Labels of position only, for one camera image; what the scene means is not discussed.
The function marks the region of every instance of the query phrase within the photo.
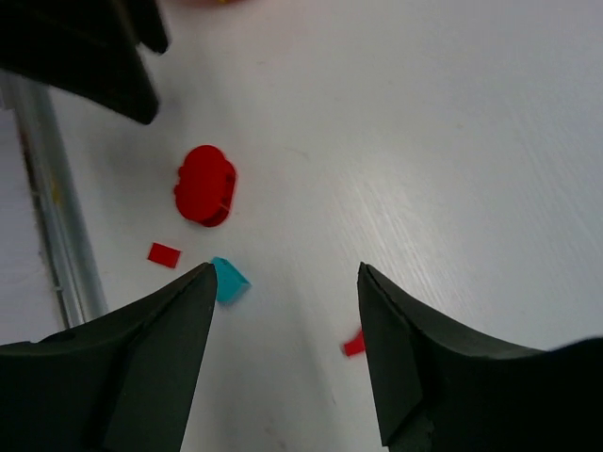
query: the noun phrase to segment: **small red piece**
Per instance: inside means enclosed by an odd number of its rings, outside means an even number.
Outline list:
[[[367,348],[365,347],[365,336],[362,330],[358,330],[354,338],[345,343],[341,349],[348,357],[364,352]]]
[[[190,221],[211,228],[230,213],[236,170],[215,146],[203,145],[188,153],[178,170],[180,180],[173,190],[176,207]]]
[[[180,250],[175,250],[174,248],[166,247],[165,245],[161,245],[160,243],[154,243],[151,246],[151,250],[149,251],[149,257],[147,257],[147,259],[162,266],[176,268],[176,265],[178,264],[178,259],[180,259],[180,254]]]

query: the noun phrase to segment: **red block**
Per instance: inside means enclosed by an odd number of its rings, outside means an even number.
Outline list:
[[[149,251],[149,257],[147,257],[147,259],[162,266],[176,268],[176,266],[178,265],[178,259],[180,259],[180,253],[180,250],[175,250],[174,248],[166,247],[165,245],[161,245],[160,243],[154,243],[151,246],[151,250]]]
[[[363,335],[362,330],[359,330],[351,341],[345,343],[342,349],[348,357],[363,353],[366,350],[366,347],[365,336]]]
[[[173,193],[184,218],[211,228],[228,217],[235,193],[236,169],[220,149],[210,145],[193,149],[178,176]]]

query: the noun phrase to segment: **black object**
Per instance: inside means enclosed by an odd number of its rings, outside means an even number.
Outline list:
[[[0,0],[0,66],[88,97],[135,121],[158,109],[136,45],[163,53],[155,0]]]
[[[509,344],[438,313],[365,264],[358,294],[391,451],[602,449],[603,339],[552,351]]]
[[[216,290],[203,264],[83,326],[0,347],[0,450],[179,451]]]

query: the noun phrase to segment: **teal block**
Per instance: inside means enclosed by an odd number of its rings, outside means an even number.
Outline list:
[[[211,263],[218,274],[218,294],[216,301],[222,306],[233,304],[251,287],[240,271],[223,257],[214,257]]]

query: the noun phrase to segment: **white table surface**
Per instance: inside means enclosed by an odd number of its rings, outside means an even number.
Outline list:
[[[603,333],[600,2],[195,3],[164,5],[150,126],[52,93],[107,309],[214,255],[253,282],[216,311],[183,451],[381,450],[339,350],[361,260],[525,346]],[[239,174],[212,230],[171,194],[205,143]]]

